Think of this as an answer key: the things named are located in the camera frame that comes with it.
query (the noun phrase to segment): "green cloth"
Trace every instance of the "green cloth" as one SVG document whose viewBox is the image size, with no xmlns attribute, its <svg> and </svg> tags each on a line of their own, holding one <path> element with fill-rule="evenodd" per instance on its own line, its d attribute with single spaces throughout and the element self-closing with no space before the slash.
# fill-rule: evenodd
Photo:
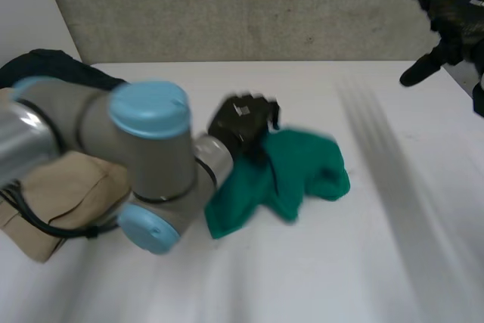
<svg viewBox="0 0 484 323">
<path fill-rule="evenodd" d="M 244 226 L 262 204 L 284 221 L 297 219 L 305 195 L 337 200 L 349 191 L 348 174 L 337 143 L 292 129 L 268 134 L 262 143 L 269 163 L 239 158 L 209 202 L 205 217 L 213 238 Z"/>
</svg>

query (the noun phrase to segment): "white tabletop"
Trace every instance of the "white tabletop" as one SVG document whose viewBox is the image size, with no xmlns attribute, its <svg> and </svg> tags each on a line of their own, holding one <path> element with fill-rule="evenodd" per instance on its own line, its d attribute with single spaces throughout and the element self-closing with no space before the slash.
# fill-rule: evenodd
<svg viewBox="0 0 484 323">
<path fill-rule="evenodd" d="M 10 322 L 415 322 L 417 305 L 334 84 L 370 85 L 408 155 L 444 210 L 479 240 L 484 120 L 441 71 L 412 89 L 409 62 L 100 64 L 128 81 L 165 79 L 190 96 L 199 132 L 224 95 L 275 96 L 282 125 L 327 132 L 352 183 L 337 202 L 307 200 L 295 225 L 261 207 L 242 230 L 214 241 L 201 216 L 173 251 L 154 256 L 120 231 L 71 241 L 46 264 L 30 262 L 2 234 L 0 321 Z"/>
</svg>

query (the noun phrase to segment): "tan cloth bag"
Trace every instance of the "tan cloth bag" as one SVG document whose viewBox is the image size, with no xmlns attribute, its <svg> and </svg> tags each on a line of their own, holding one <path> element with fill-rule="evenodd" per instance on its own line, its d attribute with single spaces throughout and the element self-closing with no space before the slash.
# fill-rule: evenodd
<svg viewBox="0 0 484 323">
<path fill-rule="evenodd" d="M 71 152 L 21 180 L 23 196 L 44 222 L 79 228 L 98 219 L 129 193 L 126 169 Z M 45 262 L 63 241 L 33 227 L 0 198 L 0 228 L 30 258 Z"/>
</svg>

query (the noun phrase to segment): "light blue joint cap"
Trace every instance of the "light blue joint cap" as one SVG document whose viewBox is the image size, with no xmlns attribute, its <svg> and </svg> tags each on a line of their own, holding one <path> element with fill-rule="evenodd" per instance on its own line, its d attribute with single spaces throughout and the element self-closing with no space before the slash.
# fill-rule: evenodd
<svg viewBox="0 0 484 323">
<path fill-rule="evenodd" d="M 37 82 L 52 81 L 53 79 L 56 78 L 50 76 L 25 77 L 14 83 L 14 90 L 9 94 L 8 97 L 10 98 L 10 100 L 16 101 L 30 86 L 36 84 Z"/>
<path fill-rule="evenodd" d="M 111 95 L 109 114 L 121 130 L 145 139 L 168 139 L 190 129 L 188 96 L 171 82 L 122 85 Z"/>
<path fill-rule="evenodd" d="M 128 204 L 117 222 L 129 240 L 157 255 L 167 253 L 180 239 L 180 234 L 167 221 L 135 204 Z"/>
</svg>

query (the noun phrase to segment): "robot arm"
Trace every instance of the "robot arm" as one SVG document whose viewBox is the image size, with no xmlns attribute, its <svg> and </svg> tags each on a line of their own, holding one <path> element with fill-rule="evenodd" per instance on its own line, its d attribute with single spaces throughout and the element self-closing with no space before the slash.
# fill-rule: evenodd
<svg viewBox="0 0 484 323">
<path fill-rule="evenodd" d="M 165 253 L 227 179 L 234 159 L 257 145 L 278 115 L 246 95 L 220 107 L 209 132 L 191 137 L 183 90 L 140 82 L 111 93 L 59 79 L 26 79 L 0 112 L 2 185 L 66 151 L 127 167 L 133 198 L 117 217 L 135 244 Z"/>
</svg>

